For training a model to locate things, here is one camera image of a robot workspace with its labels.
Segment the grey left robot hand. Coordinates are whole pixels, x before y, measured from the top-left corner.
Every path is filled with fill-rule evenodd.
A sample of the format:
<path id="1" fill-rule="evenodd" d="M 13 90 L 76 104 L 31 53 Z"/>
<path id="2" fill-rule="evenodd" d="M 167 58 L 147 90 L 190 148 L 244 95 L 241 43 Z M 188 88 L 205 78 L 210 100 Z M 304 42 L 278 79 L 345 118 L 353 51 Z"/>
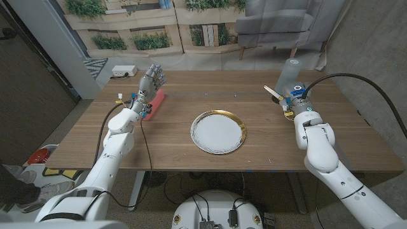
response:
<path id="1" fill-rule="evenodd" d="M 160 89 L 166 82 L 161 65 L 152 64 L 140 78 L 138 91 L 132 99 L 130 110 L 145 120 L 151 118 L 162 103 L 164 94 Z"/>

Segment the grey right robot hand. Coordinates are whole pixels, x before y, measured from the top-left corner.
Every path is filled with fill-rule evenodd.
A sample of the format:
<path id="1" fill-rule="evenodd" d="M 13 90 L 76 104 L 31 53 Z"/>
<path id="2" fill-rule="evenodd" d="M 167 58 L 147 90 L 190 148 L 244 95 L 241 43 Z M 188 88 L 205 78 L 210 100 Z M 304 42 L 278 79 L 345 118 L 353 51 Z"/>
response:
<path id="1" fill-rule="evenodd" d="M 308 98 L 311 90 L 308 92 L 308 96 L 305 99 L 302 99 L 301 96 L 308 87 L 308 83 L 295 81 L 288 83 L 282 87 L 282 100 L 279 101 L 279 104 L 282 106 L 284 111 L 292 111 L 294 116 L 305 112 L 305 111 L 314 111 L 314 105 Z"/>

